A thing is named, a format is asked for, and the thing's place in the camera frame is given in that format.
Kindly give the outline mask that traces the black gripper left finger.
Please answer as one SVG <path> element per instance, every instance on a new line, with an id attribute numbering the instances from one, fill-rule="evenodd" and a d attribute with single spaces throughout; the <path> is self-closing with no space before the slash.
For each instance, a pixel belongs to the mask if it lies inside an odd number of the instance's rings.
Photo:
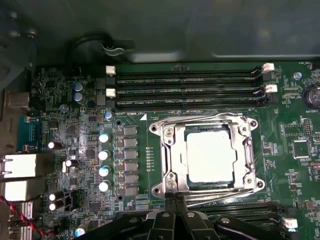
<path id="1" fill-rule="evenodd" d="M 123 215 L 81 236 L 82 240 L 173 240 L 177 216 L 176 196 L 165 195 L 164 209 L 156 209 L 145 218 Z"/>

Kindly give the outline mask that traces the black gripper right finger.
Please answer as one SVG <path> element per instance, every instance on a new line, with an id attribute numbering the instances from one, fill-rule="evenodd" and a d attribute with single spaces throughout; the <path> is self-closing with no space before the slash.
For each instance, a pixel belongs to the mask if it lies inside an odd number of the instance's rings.
<path id="1" fill-rule="evenodd" d="M 233 216 L 220 216 L 210 222 L 201 212 L 190 211 L 186 205 L 184 196 L 176 193 L 175 214 L 183 223 L 179 237 L 187 240 L 283 240 L 278 233 L 266 231 L 260 227 L 242 221 Z"/>

